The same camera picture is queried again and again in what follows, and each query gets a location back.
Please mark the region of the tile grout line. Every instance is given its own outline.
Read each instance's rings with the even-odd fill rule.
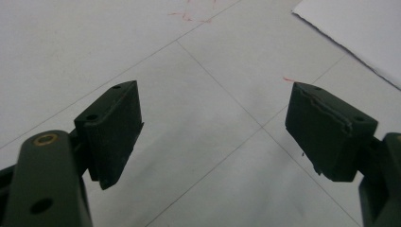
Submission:
[[[324,75],[326,75],[326,73],[328,71],[330,71],[334,66],[336,66],[343,58],[345,58],[346,54],[342,55],[341,58],[339,58],[336,62],[334,62],[330,67],[328,67],[328,69],[326,71],[324,71],[318,78],[316,78],[315,80],[313,80],[312,83],[310,84],[315,84],[316,81],[318,81],[320,78],[322,78]]]
[[[174,205],[180,198],[186,195],[192,188],[194,188],[199,182],[201,182],[204,178],[206,178],[211,172],[213,172],[220,164],[222,164],[228,157],[230,157],[234,152],[236,152],[239,148],[241,148],[248,140],[250,140],[255,134],[259,131],[263,130],[262,128],[257,129],[254,133],[251,134],[244,142],[242,142],[237,148],[231,151],[227,156],[225,156],[220,162],[218,162],[212,169],[210,169],[205,175],[203,175],[198,181],[192,184],[185,192],[181,194],[175,201],[173,201],[168,207],[166,207],[159,215],[157,215],[154,219],[152,219],[145,227],[148,227],[153,221],[155,221],[159,216],[161,216],[166,210],[168,210],[172,205]]]
[[[216,15],[212,16],[210,19],[215,18],[216,16],[220,15],[222,12],[224,12],[225,10],[233,7],[234,5],[236,5],[237,3],[241,2],[242,0],[238,0],[235,3],[233,3],[231,6],[229,6],[228,8],[222,10],[221,12],[217,13]],[[21,137],[23,137],[24,135],[30,133],[31,131],[34,131],[35,129],[37,129],[39,126],[41,126],[43,123],[45,123],[46,121],[52,119],[53,117],[57,116],[58,114],[60,114],[61,112],[65,111],[66,109],[70,108],[71,106],[73,106],[74,104],[76,104],[77,102],[83,100],[85,97],[87,97],[88,95],[92,94],[93,92],[95,92],[96,90],[98,90],[99,88],[103,87],[104,85],[106,85],[107,83],[113,81],[114,79],[117,79],[118,77],[120,77],[121,75],[125,74],[126,72],[128,72],[129,70],[131,70],[133,67],[137,66],[138,64],[142,63],[143,61],[146,61],[147,59],[151,58],[153,55],[157,54],[158,52],[162,51],[163,49],[165,49],[166,47],[168,47],[171,44],[174,44],[175,42],[177,42],[178,40],[180,40],[180,38],[182,38],[183,36],[187,35],[188,33],[192,32],[193,30],[197,29],[198,27],[204,25],[205,23],[201,23],[197,26],[195,26],[194,28],[190,29],[189,31],[185,32],[183,35],[181,35],[180,37],[178,37],[177,39],[173,40],[172,42],[166,44],[165,46],[163,46],[162,48],[156,50],[155,52],[151,53],[150,55],[148,55],[147,57],[144,57],[142,60],[140,60],[139,62],[135,63],[134,65],[128,67],[126,70],[124,70],[123,72],[119,73],[117,76],[107,80],[106,82],[102,83],[101,85],[99,85],[98,87],[96,87],[94,90],[92,90],[91,92],[89,92],[88,94],[80,97],[79,99],[77,99],[76,101],[74,101],[73,103],[69,104],[68,106],[66,106],[65,108],[61,109],[60,111],[54,113],[53,115],[50,115],[46,120],[40,122],[39,124],[37,124],[36,126],[32,127],[31,129],[27,130],[26,132],[17,135],[14,139],[9,140],[5,145],[1,146],[0,149],[5,148],[7,145],[11,144],[12,142],[20,139]]]
[[[281,144],[265,129],[263,130],[271,137],[271,139],[282,149],[286,152],[286,154],[292,159],[294,163],[298,165],[306,174],[309,176],[310,179],[319,187],[322,189],[322,191],[351,219],[354,221],[354,223],[360,227],[359,223],[336,201],[334,198],[304,169],[290,154],[289,152],[281,146]]]
[[[191,53],[189,53],[189,51],[185,48],[185,47],[183,47],[181,44],[180,44],[180,42],[179,41],[177,41],[177,44],[218,84],[218,86],[220,86],[226,93],[227,93],[227,95],[229,95],[232,99],[233,99],[233,101],[234,102],[236,102],[236,104],[238,104],[260,127],[263,127],[249,112],[248,112],[248,110],[246,110],[245,109],[245,107],[243,107],[242,105],[241,105],[241,103],[239,103],[239,101],[229,92],[229,91],[227,91],[227,89],[225,89],[224,87],[223,87],[223,85],[221,85],[221,83],[219,83],[218,82],[218,80],[217,79],[215,79],[215,77],[213,77],[212,76],[212,74],[210,74],[209,73],[209,71],[207,71],[207,69],[205,69],[204,67],[203,67],[203,65],[201,65],[201,63],[197,60],[197,59],[195,59],[195,57],[194,56],[192,56],[191,55]]]

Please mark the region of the white floor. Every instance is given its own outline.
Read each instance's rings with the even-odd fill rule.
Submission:
[[[135,79],[146,124],[121,180],[84,176],[95,227],[362,226],[361,176],[318,176],[286,132],[283,77],[374,117],[380,139],[401,131],[401,92],[291,15],[299,2],[0,3],[0,167]]]

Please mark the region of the bolt hole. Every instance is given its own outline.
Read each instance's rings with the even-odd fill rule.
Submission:
[[[45,136],[45,137],[39,138],[39,139],[38,139],[38,142],[39,142],[39,143],[46,143],[46,142],[49,142],[50,140],[52,140],[53,138],[54,138],[54,136],[52,136],[52,135],[47,135],[47,136]]]
[[[52,144],[53,142],[55,142],[57,140],[59,136],[55,133],[50,133],[50,134],[45,134],[42,136],[37,137],[34,141],[33,144],[35,146],[45,146],[45,145],[49,145]]]
[[[361,116],[356,116],[355,120],[359,121],[359,122],[365,121],[365,119],[363,119],[363,117],[361,117]]]
[[[91,114],[86,117],[87,120],[97,120],[97,118],[98,118],[97,114]]]
[[[32,215],[39,215],[44,211],[48,210],[52,205],[53,205],[52,199],[46,198],[39,200],[30,207],[30,213]]]

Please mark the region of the white paper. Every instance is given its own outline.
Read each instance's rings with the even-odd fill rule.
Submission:
[[[293,12],[401,89],[401,1],[304,0]]]

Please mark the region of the red marking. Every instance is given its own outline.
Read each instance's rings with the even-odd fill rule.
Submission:
[[[286,77],[283,77],[283,80],[289,81],[289,82],[296,82],[296,80],[294,80],[294,79],[288,79],[288,78],[286,78]]]
[[[209,20],[207,20],[207,21],[198,21],[198,22],[202,22],[202,23],[207,23],[207,24],[210,24],[210,23],[212,23],[212,18],[210,18]]]
[[[187,9],[188,9],[188,5],[190,4],[190,2],[191,2],[191,0],[186,0],[186,6],[185,6],[185,12],[184,12],[184,13],[181,13],[181,12],[172,12],[172,13],[169,13],[168,15],[169,15],[169,16],[172,16],[172,15],[182,15],[184,21],[188,21],[188,22],[189,22],[189,21],[194,21],[194,20],[192,20],[192,19],[190,18],[189,15],[187,15]],[[213,9],[215,8],[216,2],[217,2],[217,0],[213,0]],[[212,23],[212,19],[209,19],[209,20],[207,20],[207,21],[196,21],[196,22],[203,22],[203,23],[208,23],[208,24],[210,24],[210,23]]]

